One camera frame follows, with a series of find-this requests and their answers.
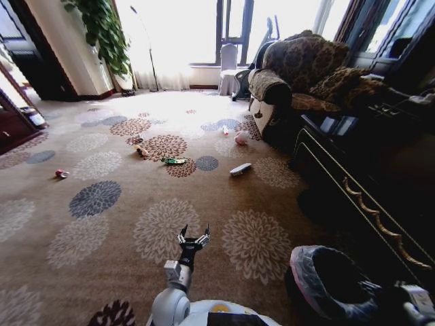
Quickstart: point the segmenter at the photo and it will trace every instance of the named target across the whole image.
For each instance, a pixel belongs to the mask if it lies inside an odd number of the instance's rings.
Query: wall
[[[85,40],[78,10],[68,13],[59,0],[26,0],[75,91],[100,95],[113,88],[107,67]]]
[[[220,67],[191,67],[190,85],[219,85]]]

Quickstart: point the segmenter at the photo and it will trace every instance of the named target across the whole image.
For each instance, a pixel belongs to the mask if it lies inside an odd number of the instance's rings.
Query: sofa cushion
[[[310,94],[322,100],[341,105],[344,93],[358,84],[361,76],[369,74],[368,69],[339,67],[310,89]]]
[[[308,94],[293,93],[292,107],[297,111],[341,111],[338,105],[326,102]]]
[[[383,82],[361,77],[355,87],[344,94],[341,107],[346,110],[364,108],[383,98],[387,93],[388,86]]]
[[[307,93],[325,76],[341,66],[349,48],[322,37],[299,37],[278,41],[264,55],[263,67],[285,80],[294,92]]]

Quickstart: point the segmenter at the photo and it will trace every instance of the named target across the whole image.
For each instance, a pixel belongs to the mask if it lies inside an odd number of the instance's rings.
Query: carpet
[[[307,185],[261,140],[247,103],[212,95],[37,104],[50,127],[0,157],[1,325],[144,325],[187,223],[187,236],[211,231],[192,302],[302,322],[283,279],[292,248],[339,249],[341,236],[302,214],[296,197]],[[238,130],[250,131],[247,146],[234,142]],[[133,149],[138,134],[145,159]],[[188,161],[166,166],[165,157]],[[251,170],[230,176],[246,162]],[[57,179],[59,168],[70,176]]]

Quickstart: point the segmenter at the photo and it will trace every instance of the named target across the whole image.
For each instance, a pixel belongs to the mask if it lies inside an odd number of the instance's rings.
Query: armchair
[[[266,142],[288,139],[297,115],[350,109],[362,103],[357,98],[371,96],[374,88],[381,87],[382,83],[361,78],[369,71],[343,67],[348,51],[345,44],[326,41],[311,31],[268,48],[262,69],[251,72],[249,79],[249,110]]]

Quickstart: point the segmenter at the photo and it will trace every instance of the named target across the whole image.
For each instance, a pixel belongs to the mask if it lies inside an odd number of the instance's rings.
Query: plant pot
[[[115,79],[123,90],[133,89],[133,78],[129,73],[123,76],[115,75]]]

